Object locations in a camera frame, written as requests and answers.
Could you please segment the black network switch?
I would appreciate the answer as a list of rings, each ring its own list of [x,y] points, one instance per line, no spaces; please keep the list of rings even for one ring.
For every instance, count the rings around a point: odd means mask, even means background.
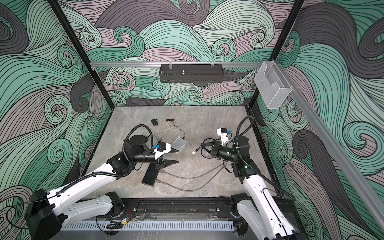
[[[150,163],[144,178],[142,180],[142,184],[146,186],[153,187],[157,176],[159,174],[159,169],[157,169],[157,165],[155,163]]]

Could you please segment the white network switch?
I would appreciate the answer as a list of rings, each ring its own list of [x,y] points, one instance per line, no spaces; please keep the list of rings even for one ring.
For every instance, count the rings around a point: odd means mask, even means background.
[[[177,137],[177,139],[171,144],[171,149],[179,152],[185,147],[186,143],[187,142],[183,138]]]

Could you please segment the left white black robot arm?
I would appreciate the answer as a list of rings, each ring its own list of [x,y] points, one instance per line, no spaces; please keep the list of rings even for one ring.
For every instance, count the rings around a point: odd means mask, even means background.
[[[164,159],[165,154],[175,153],[169,143],[154,144],[153,133],[149,136],[134,135],[137,125],[123,141],[122,150],[100,167],[60,188],[37,190],[26,208],[25,220],[33,240],[49,240],[61,229],[84,219],[109,214],[118,217],[123,211],[123,201],[115,193],[107,193],[96,200],[81,199],[100,187],[128,176],[137,163],[148,163],[146,175],[156,175],[162,168],[176,164],[176,160]]]

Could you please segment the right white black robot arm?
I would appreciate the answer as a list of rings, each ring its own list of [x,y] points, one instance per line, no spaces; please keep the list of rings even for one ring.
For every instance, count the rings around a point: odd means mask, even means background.
[[[246,116],[239,123],[233,145],[226,146],[228,131],[218,129],[221,141],[213,141],[209,154],[219,160],[231,163],[232,172],[246,189],[248,197],[236,200],[235,212],[251,228],[258,240],[299,240],[301,233],[284,216],[267,188],[265,177],[251,159],[249,139],[245,133],[255,122],[253,116]]]

